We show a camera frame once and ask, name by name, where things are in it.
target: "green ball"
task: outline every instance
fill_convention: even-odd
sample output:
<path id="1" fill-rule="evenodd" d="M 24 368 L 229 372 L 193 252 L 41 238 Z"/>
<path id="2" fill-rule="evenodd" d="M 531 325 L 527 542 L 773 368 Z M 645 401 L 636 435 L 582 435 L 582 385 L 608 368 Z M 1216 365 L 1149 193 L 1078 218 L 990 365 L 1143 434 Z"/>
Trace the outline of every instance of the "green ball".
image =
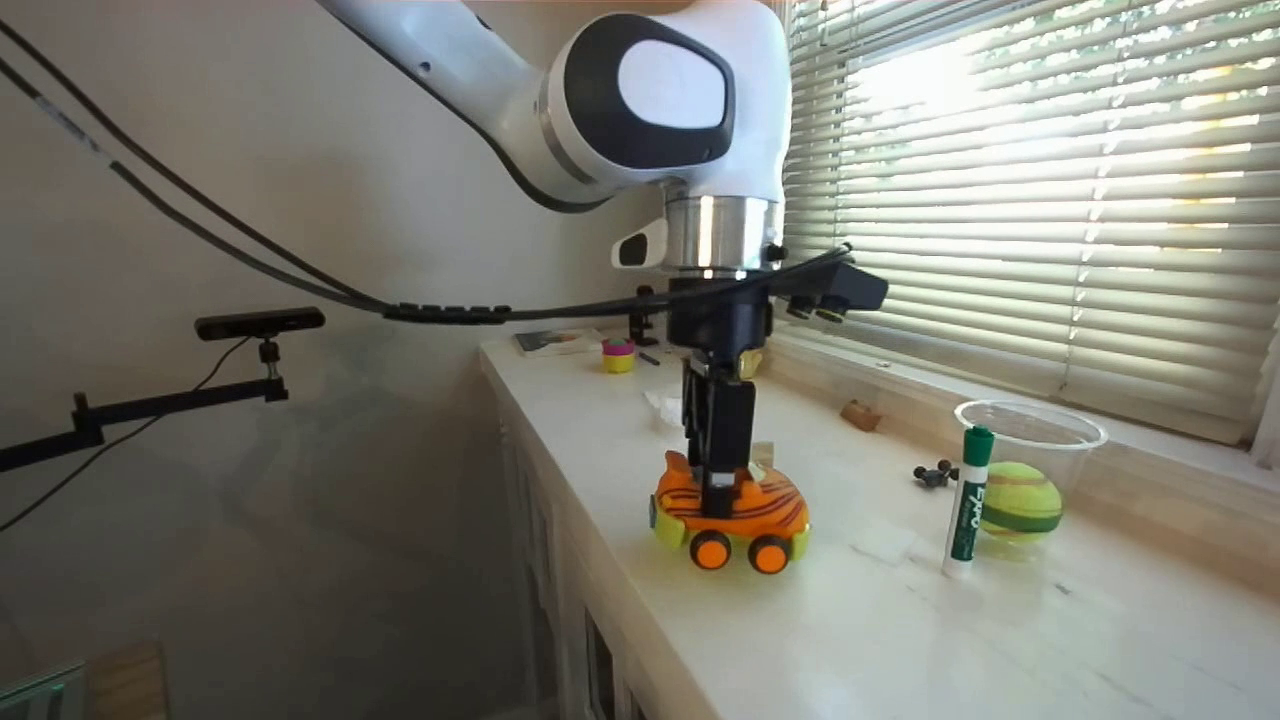
<path id="1" fill-rule="evenodd" d="M 1065 519 L 1065 492 L 1035 469 L 1000 459 L 990 469 L 986 530 L 1039 535 Z"/>

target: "countertop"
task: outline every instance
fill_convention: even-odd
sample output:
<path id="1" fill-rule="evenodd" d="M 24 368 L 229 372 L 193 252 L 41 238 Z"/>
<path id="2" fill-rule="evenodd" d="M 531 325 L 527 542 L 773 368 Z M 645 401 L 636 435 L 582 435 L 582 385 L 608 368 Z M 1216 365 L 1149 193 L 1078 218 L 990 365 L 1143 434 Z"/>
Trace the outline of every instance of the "countertop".
<path id="1" fill-rule="evenodd" d="M 957 492 L 920 492 L 937 466 L 898 434 L 856 434 L 830 403 L 761 380 L 773 442 L 813 507 L 801 563 L 700 574 L 648 533 L 663 448 L 656 403 L 675 362 L 606 375 L 596 346 L 485 346 L 586 530 L 588 590 L 645 653 L 652 715 L 1280 715 L 1280 602 L 1169 549 L 1072 516 L 1034 558 L 947 569 Z"/>

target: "window blinds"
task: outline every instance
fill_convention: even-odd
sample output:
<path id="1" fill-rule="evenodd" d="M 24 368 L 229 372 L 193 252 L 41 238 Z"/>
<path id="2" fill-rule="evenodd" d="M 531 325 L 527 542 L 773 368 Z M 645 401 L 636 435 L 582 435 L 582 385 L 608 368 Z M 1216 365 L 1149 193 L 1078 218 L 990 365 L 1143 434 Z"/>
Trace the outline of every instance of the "window blinds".
<path id="1" fill-rule="evenodd" d="M 850 243 L 892 280 L 856 339 L 1249 442 L 1280 302 L 1280 0 L 991 14 L 796 4 L 793 256 Z"/>

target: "white wall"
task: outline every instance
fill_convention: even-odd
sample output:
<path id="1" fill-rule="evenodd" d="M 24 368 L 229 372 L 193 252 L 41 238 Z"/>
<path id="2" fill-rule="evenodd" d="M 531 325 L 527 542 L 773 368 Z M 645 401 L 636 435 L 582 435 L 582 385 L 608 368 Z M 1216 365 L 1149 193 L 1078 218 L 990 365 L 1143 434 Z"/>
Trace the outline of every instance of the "white wall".
<path id="1" fill-rule="evenodd" d="M 591 14 L 478 8 L 531 62 Z M 606 252 L 652 197 L 539 212 L 312 0 L 0 0 L 0 17 L 198 187 L 359 289 L 509 304 L 634 289 Z M 0 58 L 34 73 L 12 46 Z M 74 394 L 190 388 L 222 352 L 198 317 L 290 304 L 312 302 L 198 243 L 0 86 L 0 443 L 66 434 Z M 485 334 L 321 309 L 325 334 L 285 337 L 291 403 L 174 416 L 0 535 L 0 681 L 161 642 L 178 715 L 522 701 Z M 247 375 L 257 352 L 223 372 Z M 74 466 L 0 478 L 0 516 Z"/>

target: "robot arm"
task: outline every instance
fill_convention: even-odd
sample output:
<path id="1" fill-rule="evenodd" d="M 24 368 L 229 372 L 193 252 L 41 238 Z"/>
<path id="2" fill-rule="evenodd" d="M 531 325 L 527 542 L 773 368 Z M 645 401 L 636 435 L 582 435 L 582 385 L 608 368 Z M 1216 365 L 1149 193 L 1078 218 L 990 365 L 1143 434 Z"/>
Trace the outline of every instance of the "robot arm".
<path id="1" fill-rule="evenodd" d="M 670 263 L 742 276 L 782 243 L 789 46 L 761 0 L 600 17 L 549 73 L 462 0 L 321 0 L 470 122 L 522 187 L 561 212 L 670 187 Z"/>

